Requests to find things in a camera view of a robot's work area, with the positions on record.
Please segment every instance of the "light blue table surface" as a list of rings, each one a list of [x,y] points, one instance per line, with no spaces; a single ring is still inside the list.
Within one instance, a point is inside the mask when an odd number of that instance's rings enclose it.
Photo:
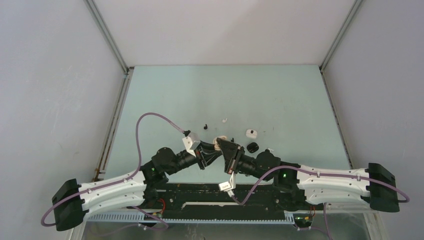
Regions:
[[[226,135],[247,146],[247,129],[257,130],[259,151],[271,148],[282,161],[316,168],[348,169],[342,140],[316,65],[137,66],[119,119],[105,178],[137,166],[137,119],[165,115],[205,142]],[[139,128],[143,163],[156,151],[184,150],[183,135],[164,120],[147,116]],[[224,159],[205,170],[197,165],[169,177],[170,183],[222,183]],[[256,178],[238,174],[236,182]]]

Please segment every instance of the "metal frame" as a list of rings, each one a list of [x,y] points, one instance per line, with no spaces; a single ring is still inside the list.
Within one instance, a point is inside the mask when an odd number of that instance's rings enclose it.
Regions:
[[[352,21],[354,20],[355,16],[357,15],[360,7],[362,6],[362,3],[364,0],[355,0],[352,7],[350,8],[349,13],[346,16],[346,19],[344,20],[343,24],[341,25],[340,30],[337,33],[337,36],[335,37],[334,41],[332,42],[330,48],[328,49],[327,54],[324,57],[324,60],[322,60],[321,65],[319,66],[319,69],[321,69],[321,73],[325,71],[327,68],[331,58],[334,55],[334,52],[336,51],[337,47],[339,46],[340,42],[343,39],[343,36],[346,34],[349,26],[351,25]]]
[[[100,14],[100,11],[95,3],[94,0],[84,0],[85,4],[87,5],[88,10],[90,11],[95,23],[97,24],[98,28],[100,29],[101,34],[106,40],[106,43],[109,45],[110,49],[112,50],[113,54],[115,55],[116,59],[119,62],[119,65],[122,68],[122,71],[124,74],[128,72],[128,66],[124,61],[124,58],[122,57],[118,46],[112,37],[111,32],[109,31],[108,26],[105,23],[105,20],[103,20],[102,15]]]
[[[103,151],[97,161],[97,168],[94,170],[93,181],[99,181],[104,179],[106,173],[106,167],[108,164],[108,159],[112,149],[112,145],[115,140],[115,132],[118,127],[119,119],[123,110],[125,99],[127,97],[128,88],[130,87],[131,78],[133,77],[134,68],[130,68],[128,74],[124,76],[122,85],[119,91],[118,98],[115,103],[114,111],[112,118],[110,120],[110,127],[108,129],[107,135],[103,142]]]
[[[129,69],[127,64],[125,63],[119,49],[118,46],[116,45],[96,3],[95,0],[84,0],[87,8],[89,9],[90,13],[93,16],[94,21],[96,22],[97,26],[99,27],[99,30],[101,31],[101,33],[103,34],[107,44],[109,45],[109,47],[111,48],[112,52],[114,53],[116,59],[118,60],[122,71],[126,74],[125,78],[122,82],[120,91],[119,91],[119,96],[118,99],[116,101],[115,104],[115,108],[114,108],[114,113],[111,119],[111,123],[110,123],[110,127],[107,133],[107,136],[104,140],[104,148],[103,148],[103,152],[99,158],[99,162],[98,162],[98,168],[96,169],[96,175],[94,177],[94,179],[96,180],[100,180],[103,178],[104,174],[104,170],[106,169],[107,166],[107,159],[109,157],[109,151],[112,147],[112,144],[114,142],[114,137],[115,137],[115,131],[116,128],[118,126],[119,123],[119,117],[121,115],[122,112],[122,108],[125,102],[125,98],[128,92],[128,88],[130,85],[130,81],[131,81],[131,77],[133,75],[133,71],[134,69]],[[324,87],[325,90],[327,92],[327,96],[328,96],[328,100],[329,103],[331,105],[332,111],[333,111],[333,115],[337,124],[337,128],[338,131],[340,133],[340,138],[343,142],[343,146],[344,146],[344,150],[346,152],[346,156],[347,159],[349,160],[350,166],[352,167],[352,162],[351,162],[351,158],[349,156],[349,152],[346,146],[346,141],[345,138],[343,136],[342,130],[340,128],[340,124],[339,124],[339,119],[337,117],[337,113],[336,110],[334,108],[333,105],[333,101],[331,99],[331,95],[326,83],[326,79],[325,79],[325,75],[324,75],[324,71],[326,70],[330,60],[332,59],[336,49],[338,48],[338,46],[340,45],[340,42],[342,41],[344,35],[346,34],[349,26],[351,25],[353,19],[355,18],[355,16],[357,15],[360,7],[362,6],[362,3],[364,2],[364,0],[355,0],[354,4],[352,5],[348,15],[346,16],[346,19],[344,20],[340,30],[337,33],[337,36],[335,37],[333,43],[331,44],[331,47],[329,48],[327,54],[325,55],[325,58],[322,61],[322,64],[319,66],[319,69],[321,71],[321,76],[322,76],[322,81],[324,83]],[[340,213],[340,212],[344,212],[342,209],[339,210],[328,210],[329,213]],[[370,234],[371,240],[385,240],[387,239],[387,234],[386,231],[384,229],[383,223],[381,221],[380,215],[378,212],[373,211],[373,210],[357,210],[355,212],[361,212],[364,213],[364,218],[365,218],[365,222],[368,228],[368,232]],[[74,229],[70,230],[68,232],[67,235],[67,240],[80,240],[83,237],[83,233],[84,233],[84,228],[85,228],[86,222],[83,222],[81,225],[79,225],[78,227],[75,227]]]

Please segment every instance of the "red wire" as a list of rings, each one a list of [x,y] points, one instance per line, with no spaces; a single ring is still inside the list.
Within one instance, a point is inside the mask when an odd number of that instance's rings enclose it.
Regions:
[[[162,207],[162,211],[160,211],[160,213],[164,213],[164,211],[165,211],[165,207],[167,206],[166,205],[166,203],[165,203],[165,200],[163,200],[162,198],[159,198],[159,200],[157,200],[158,202],[162,202],[162,204],[163,204],[163,207]]]

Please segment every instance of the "white wall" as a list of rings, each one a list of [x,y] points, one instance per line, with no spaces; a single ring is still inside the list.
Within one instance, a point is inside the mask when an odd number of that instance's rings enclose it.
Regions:
[[[0,239],[65,239],[40,218],[91,180],[122,77],[82,0],[0,3]]]
[[[125,62],[323,61],[354,0],[96,0]]]
[[[411,197],[381,214],[392,240],[423,239],[424,1],[368,0],[325,73],[353,164],[383,164]]]

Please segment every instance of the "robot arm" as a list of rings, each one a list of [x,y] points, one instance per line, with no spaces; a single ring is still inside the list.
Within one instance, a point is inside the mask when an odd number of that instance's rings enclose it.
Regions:
[[[215,144],[200,141],[197,134],[184,132],[182,139],[185,150],[175,154],[170,148],[159,149],[151,161],[142,165],[132,177],[132,172],[103,181],[77,184],[76,179],[66,181],[54,195],[53,205],[76,193],[82,193],[63,202],[54,209],[55,225],[58,231],[78,226],[83,220],[106,211],[129,206],[146,206],[156,202],[156,188],[167,183],[167,175],[198,164],[204,170],[218,157],[224,157],[224,171],[231,175],[228,182],[219,184],[221,191],[234,196],[236,174],[251,175],[265,181],[273,179],[273,187],[292,193],[293,203],[300,205],[322,205],[322,203],[363,203],[374,210],[398,212],[397,193],[383,186],[373,184],[360,177],[376,179],[395,186],[395,177],[381,165],[370,163],[368,168],[355,170],[318,169],[296,163],[281,161],[269,150],[256,158],[245,155],[239,144],[217,138]],[[263,177],[269,170],[278,166],[316,172],[310,175],[294,169],[279,169]],[[352,178],[320,176],[319,173],[347,174]]]
[[[82,193],[60,204],[54,211],[57,231],[65,231],[81,224],[89,217],[114,209],[140,206],[157,200],[156,187],[168,182],[166,174],[172,175],[192,165],[205,169],[222,155],[215,145],[200,141],[197,134],[187,131],[182,139],[185,150],[175,154],[169,147],[156,152],[151,161],[140,167],[132,178],[132,172],[111,179],[77,184],[77,180],[66,181],[52,198],[52,203],[75,193]],[[104,188],[91,190],[98,186]]]
[[[234,196],[236,173],[261,178],[273,168],[290,166],[316,175],[283,168],[271,172],[263,180],[273,179],[275,188],[282,192],[303,195],[304,201],[314,206],[323,203],[355,203],[369,204],[371,209],[381,212],[399,212],[398,195],[394,190],[365,180],[377,180],[396,187],[395,176],[380,164],[369,163],[368,168],[351,170],[320,169],[281,161],[269,150],[253,158],[246,156],[244,148],[234,142],[220,138],[217,142],[225,160],[225,172],[231,175],[230,181],[221,183],[219,187],[230,197]]]

